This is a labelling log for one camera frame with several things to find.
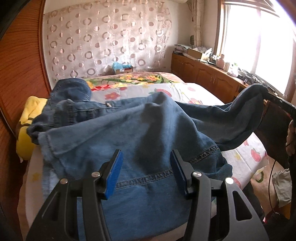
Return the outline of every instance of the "cardboard box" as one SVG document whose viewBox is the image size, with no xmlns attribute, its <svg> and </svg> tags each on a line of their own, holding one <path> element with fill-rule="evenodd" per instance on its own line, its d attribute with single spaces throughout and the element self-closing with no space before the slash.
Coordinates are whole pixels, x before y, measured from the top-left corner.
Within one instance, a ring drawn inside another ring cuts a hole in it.
<svg viewBox="0 0 296 241">
<path fill-rule="evenodd" d="M 207 59 L 210 57 L 210 53 L 204 54 L 204 53 L 198 52 L 197 50 L 194 50 L 194 49 L 188 49 L 187 54 L 196 58 L 196 59 L 201 59 L 201 60 L 205 60 L 205 61 L 207 61 Z"/>
<path fill-rule="evenodd" d="M 115 70 L 115 74 L 128 74 L 128 73 L 131 73 L 131 72 L 133 72 L 133 67 Z"/>
</svg>

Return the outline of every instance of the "denim jacket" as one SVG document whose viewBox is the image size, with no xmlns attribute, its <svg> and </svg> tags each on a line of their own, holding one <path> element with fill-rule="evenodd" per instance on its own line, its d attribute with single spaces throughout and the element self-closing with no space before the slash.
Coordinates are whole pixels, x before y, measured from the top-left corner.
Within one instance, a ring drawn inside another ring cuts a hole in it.
<svg viewBox="0 0 296 241">
<path fill-rule="evenodd" d="M 252 85 L 223 106 L 178 103 L 162 92 L 102 104 L 90 101 L 85 81 L 60 80 L 28 128 L 44 155 L 44 197 L 60 178 L 88 176 L 121 149 L 124 160 L 115 192 L 103 201 L 112 240 L 175 229 L 187 221 L 191 201 L 178 191 L 171 150 L 178 149 L 210 178 L 231 177 L 232 167 L 221 151 L 238 147 L 257 128 L 266 91 Z"/>
</svg>

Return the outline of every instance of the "yellow plush toy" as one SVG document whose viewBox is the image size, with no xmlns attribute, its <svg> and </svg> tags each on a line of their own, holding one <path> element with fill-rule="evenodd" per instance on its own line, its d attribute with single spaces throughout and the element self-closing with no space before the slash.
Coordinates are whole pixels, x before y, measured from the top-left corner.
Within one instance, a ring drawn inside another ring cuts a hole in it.
<svg viewBox="0 0 296 241">
<path fill-rule="evenodd" d="M 22 112 L 20 121 L 16 127 L 16 152 L 23 160 L 30 160 L 35 144 L 32 143 L 31 138 L 27 134 L 27 128 L 32 124 L 32 120 L 41 114 L 47 99 L 30 96 Z"/>
</svg>

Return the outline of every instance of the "metal rivet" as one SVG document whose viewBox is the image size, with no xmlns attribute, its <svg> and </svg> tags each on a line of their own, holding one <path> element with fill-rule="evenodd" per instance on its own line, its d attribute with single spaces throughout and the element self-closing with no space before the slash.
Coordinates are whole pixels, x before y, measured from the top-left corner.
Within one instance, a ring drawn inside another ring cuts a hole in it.
<svg viewBox="0 0 296 241">
<path fill-rule="evenodd" d="M 92 177 L 99 177 L 101 174 L 99 172 L 93 172 L 91 174 Z"/>
<path fill-rule="evenodd" d="M 201 177 L 202 176 L 202 173 L 201 172 L 193 172 L 192 175 L 194 177 Z"/>
<path fill-rule="evenodd" d="M 60 184 L 67 184 L 67 183 L 68 183 L 68 179 L 66 179 L 66 178 L 62 178 L 60 180 Z"/>
<path fill-rule="evenodd" d="M 233 179 L 230 178 L 230 177 L 227 177 L 227 178 L 225 179 L 225 182 L 227 182 L 228 184 L 233 184 Z"/>
</svg>

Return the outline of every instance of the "window glass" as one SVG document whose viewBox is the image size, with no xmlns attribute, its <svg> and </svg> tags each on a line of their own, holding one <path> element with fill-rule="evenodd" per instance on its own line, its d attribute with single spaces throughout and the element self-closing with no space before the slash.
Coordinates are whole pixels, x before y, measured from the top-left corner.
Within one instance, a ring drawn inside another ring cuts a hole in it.
<svg viewBox="0 0 296 241">
<path fill-rule="evenodd" d="M 259 15 L 255 8 L 231 5 L 224 46 L 225 61 L 237 63 L 250 72 L 256 55 L 260 32 Z"/>
<path fill-rule="evenodd" d="M 261 45 L 255 74 L 284 94 L 292 65 L 293 36 L 288 24 L 261 11 Z"/>
</svg>

